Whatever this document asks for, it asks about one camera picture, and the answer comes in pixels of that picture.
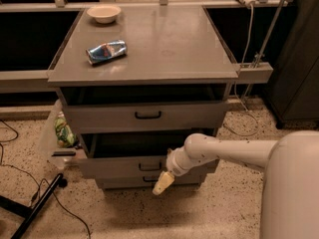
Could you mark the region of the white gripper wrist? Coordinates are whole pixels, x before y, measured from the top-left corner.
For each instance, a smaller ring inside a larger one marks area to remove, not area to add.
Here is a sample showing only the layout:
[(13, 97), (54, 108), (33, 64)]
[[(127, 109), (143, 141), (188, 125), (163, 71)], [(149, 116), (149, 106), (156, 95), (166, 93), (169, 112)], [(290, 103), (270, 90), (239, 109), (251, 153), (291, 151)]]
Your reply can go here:
[(187, 174), (194, 167), (194, 164), (184, 148), (179, 147), (176, 149), (170, 149), (167, 152), (165, 166), (167, 171), (163, 171), (160, 174), (159, 180), (153, 189), (154, 195), (162, 194), (174, 183), (175, 176), (183, 176)]

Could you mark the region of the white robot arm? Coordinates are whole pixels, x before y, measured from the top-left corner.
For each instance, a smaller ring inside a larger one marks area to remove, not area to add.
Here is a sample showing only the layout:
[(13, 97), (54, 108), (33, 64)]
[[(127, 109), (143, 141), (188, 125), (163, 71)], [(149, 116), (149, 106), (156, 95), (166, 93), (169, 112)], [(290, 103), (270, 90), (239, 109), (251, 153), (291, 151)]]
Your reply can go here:
[(319, 239), (318, 131), (295, 131), (278, 140), (220, 140), (194, 133), (167, 154), (153, 194), (217, 159), (264, 173), (260, 239)]

